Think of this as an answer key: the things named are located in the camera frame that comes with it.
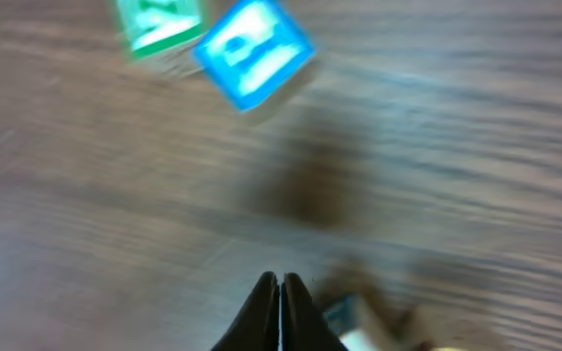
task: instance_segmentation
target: blue cube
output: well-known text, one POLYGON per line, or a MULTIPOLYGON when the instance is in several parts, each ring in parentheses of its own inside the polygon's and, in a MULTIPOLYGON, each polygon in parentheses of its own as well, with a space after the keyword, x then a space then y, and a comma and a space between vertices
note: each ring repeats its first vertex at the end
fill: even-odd
POLYGON ((193 49, 241 111, 257 107, 315 55, 296 23, 272 0, 243 0, 193 49))

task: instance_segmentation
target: wood grain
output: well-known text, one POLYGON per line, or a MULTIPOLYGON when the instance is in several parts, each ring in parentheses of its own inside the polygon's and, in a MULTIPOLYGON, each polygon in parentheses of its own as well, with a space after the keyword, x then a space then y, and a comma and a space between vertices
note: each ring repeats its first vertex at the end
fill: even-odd
POLYGON ((264 270, 562 350, 562 1, 286 6, 323 69, 251 128, 104 2, 0 0, 0 350, 206 350, 264 270))

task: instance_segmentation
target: green face of block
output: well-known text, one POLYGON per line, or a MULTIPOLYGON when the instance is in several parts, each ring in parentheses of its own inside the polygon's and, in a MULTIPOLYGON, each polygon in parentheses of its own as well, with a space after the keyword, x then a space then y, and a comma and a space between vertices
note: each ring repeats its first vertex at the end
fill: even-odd
POLYGON ((186 43, 205 30, 199 0, 116 0, 116 6, 135 59, 186 43))

